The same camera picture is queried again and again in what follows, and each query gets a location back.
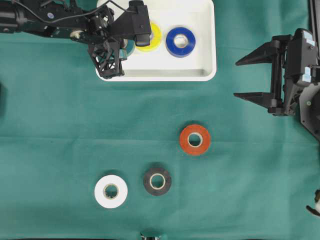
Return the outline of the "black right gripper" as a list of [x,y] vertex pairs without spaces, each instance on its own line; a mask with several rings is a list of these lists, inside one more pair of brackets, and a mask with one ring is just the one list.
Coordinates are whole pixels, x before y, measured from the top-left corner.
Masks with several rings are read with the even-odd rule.
[[271,92],[233,95],[268,109],[275,116],[293,116],[303,90],[315,82],[319,48],[310,31],[279,35],[238,60],[235,65],[272,63]]

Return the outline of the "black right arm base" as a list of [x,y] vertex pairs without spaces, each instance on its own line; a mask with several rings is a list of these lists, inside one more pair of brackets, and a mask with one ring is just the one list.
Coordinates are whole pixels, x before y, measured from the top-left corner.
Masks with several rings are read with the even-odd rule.
[[299,97],[300,123],[320,142],[320,85],[311,84]]

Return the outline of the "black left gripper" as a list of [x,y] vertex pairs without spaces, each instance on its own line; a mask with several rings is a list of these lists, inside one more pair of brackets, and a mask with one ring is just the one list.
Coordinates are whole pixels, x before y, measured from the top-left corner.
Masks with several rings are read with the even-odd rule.
[[88,54],[101,78],[125,75],[121,57],[121,42],[109,33],[108,27],[114,22],[114,10],[104,5],[97,12],[87,15],[84,43],[88,44]]

